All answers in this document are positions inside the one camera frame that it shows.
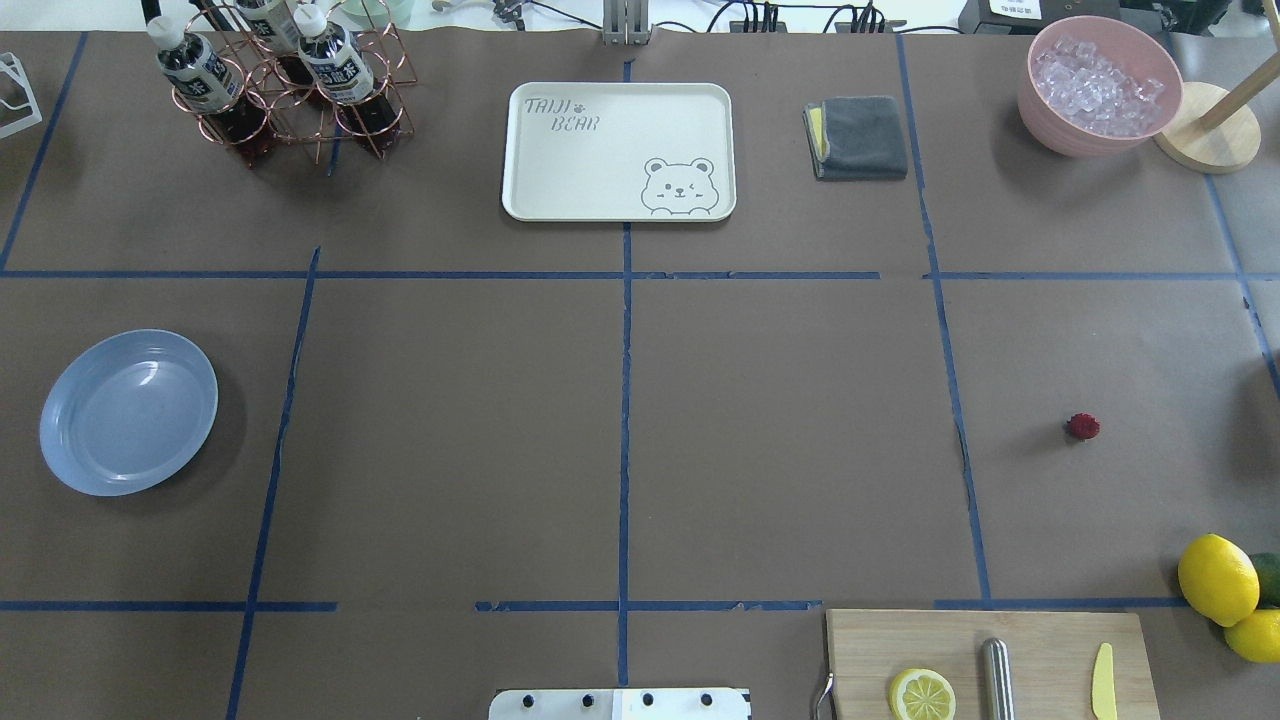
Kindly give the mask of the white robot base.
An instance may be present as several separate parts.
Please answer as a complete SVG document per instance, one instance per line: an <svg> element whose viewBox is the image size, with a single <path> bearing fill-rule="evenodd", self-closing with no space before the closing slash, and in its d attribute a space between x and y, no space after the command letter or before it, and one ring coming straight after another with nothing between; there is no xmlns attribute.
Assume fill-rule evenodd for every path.
<svg viewBox="0 0 1280 720"><path fill-rule="evenodd" d="M751 719L750 692L730 687L508 689L489 719Z"/></svg>

